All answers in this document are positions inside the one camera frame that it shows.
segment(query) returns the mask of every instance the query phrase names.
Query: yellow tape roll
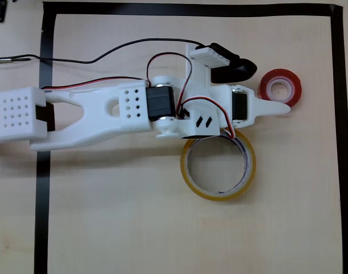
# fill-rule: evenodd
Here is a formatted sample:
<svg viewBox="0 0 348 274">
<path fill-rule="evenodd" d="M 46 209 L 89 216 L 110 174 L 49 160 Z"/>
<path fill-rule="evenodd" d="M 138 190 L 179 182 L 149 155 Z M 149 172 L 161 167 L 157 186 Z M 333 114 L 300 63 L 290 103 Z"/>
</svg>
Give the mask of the yellow tape roll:
<svg viewBox="0 0 348 274">
<path fill-rule="evenodd" d="M 183 151 L 181 153 L 180 157 L 180 169 L 181 174 L 183 175 L 183 178 L 185 182 L 187 183 L 188 187 L 196 193 L 197 195 L 213 201 L 225 201 L 229 199 L 233 199 L 235 197 L 238 197 L 241 195 L 251 184 L 255 170 L 256 170 L 256 158 L 255 158 L 255 152 L 250 144 L 250 142 L 247 140 L 243 134 L 235 130 L 236 132 L 236 138 L 230 139 L 227 134 L 222 133 L 219 137 L 225 138 L 233 142 L 238 149 L 241 151 L 242 155 L 244 156 L 244 162 L 245 162 L 245 168 L 244 168 L 244 175 L 242 176 L 241 180 L 230 190 L 224 191 L 224 192 L 208 192 L 202 188 L 200 188 L 191 178 L 188 171 L 188 156 L 192 150 L 192 148 L 202 141 L 199 140 L 189 140 L 184 145 Z"/>
</svg>

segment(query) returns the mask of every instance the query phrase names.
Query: black wire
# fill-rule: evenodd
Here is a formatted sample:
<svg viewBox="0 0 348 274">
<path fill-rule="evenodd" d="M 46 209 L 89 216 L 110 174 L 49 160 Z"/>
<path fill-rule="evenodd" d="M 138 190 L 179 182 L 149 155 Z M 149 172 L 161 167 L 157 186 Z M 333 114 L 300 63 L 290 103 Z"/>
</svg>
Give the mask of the black wire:
<svg viewBox="0 0 348 274">
<path fill-rule="evenodd" d="M 189 62 L 189 64 L 191 65 L 191 70 L 190 70 L 190 72 L 189 72 L 189 75 L 188 75 L 187 79 L 189 79 L 189 78 L 191 77 L 192 71 L 193 71 L 193 65 L 192 65 L 191 60 L 189 60 L 189 58 L 186 57 L 184 54 L 181 54 L 181 53 L 174 53 L 174 52 L 172 52 L 172 51 L 166 51 L 166 52 L 158 53 L 158 54 L 154 55 L 153 57 L 151 57 L 151 59 L 150 59 L 149 62 L 147 63 L 147 66 L 146 66 L 146 79 L 147 79 L 147 82 L 149 82 L 149 85 L 151 85 L 151 82 L 150 82 L 150 79 L 149 79 L 149 66 L 150 66 L 151 62 L 152 62 L 155 58 L 157 58 L 157 57 L 159 57 L 159 56 L 163 56 L 163 55 L 177 55 L 177 56 L 180 56 L 180 57 L 185 58 L 185 59 Z"/>
<path fill-rule="evenodd" d="M 31 58 L 19 58 L 13 61 L 31 61 Z"/>
<path fill-rule="evenodd" d="M 46 87 L 43 87 L 42 90 L 49 89 L 49 88 L 67 88 L 67 87 L 71 87 L 71 86 L 78 86 L 78 85 L 81 85 L 81 84 L 89 84 L 91 82 L 95 82 L 95 81 L 99 81 L 99 80 L 110 80 L 110 79 L 143 80 L 142 78 L 131 77 L 131 76 L 111 76 L 111 77 L 103 77 L 103 78 L 93 79 L 93 80 L 89 80 L 89 81 L 82 82 L 82 83 L 68 84 L 66 86 L 46 86 Z"/>
<path fill-rule="evenodd" d="M 107 51 L 106 53 L 102 54 L 101 56 L 97 57 L 96 59 L 92 60 L 92 61 L 79 61 L 79 60 L 72 60 L 72 59 L 58 59 L 58 58 L 44 58 L 44 57 L 40 57 L 34 54 L 22 54 L 22 55 L 15 55 L 15 56 L 8 56 L 8 57 L 0 57 L 0 59 L 12 59 L 12 61 L 20 61 L 19 58 L 25 58 L 25 57 L 32 57 L 32 58 L 36 58 L 40 61 L 43 62 L 47 62 L 47 61 L 58 61 L 58 62 L 68 62 L 68 63 L 78 63 L 78 64 L 93 64 L 99 60 L 101 60 L 102 58 L 106 57 L 108 54 L 111 54 L 112 52 L 119 50 L 123 47 L 129 46 L 129 45 L 133 45 L 133 44 L 137 44 L 137 43 L 141 43 L 141 42 L 147 42 L 147 41 L 172 41 L 172 42 L 184 42 L 184 43 L 192 43 L 192 44 L 196 44 L 199 46 L 204 46 L 202 43 L 193 41 L 193 40 L 187 40 L 187 39 L 177 39 L 177 38 L 145 38 L 145 39 L 140 39 L 140 40 L 135 40 L 135 41 L 131 41 L 125 44 L 122 44 L 118 47 L 115 47 L 114 49 L 111 49 L 109 51 Z"/>
</svg>

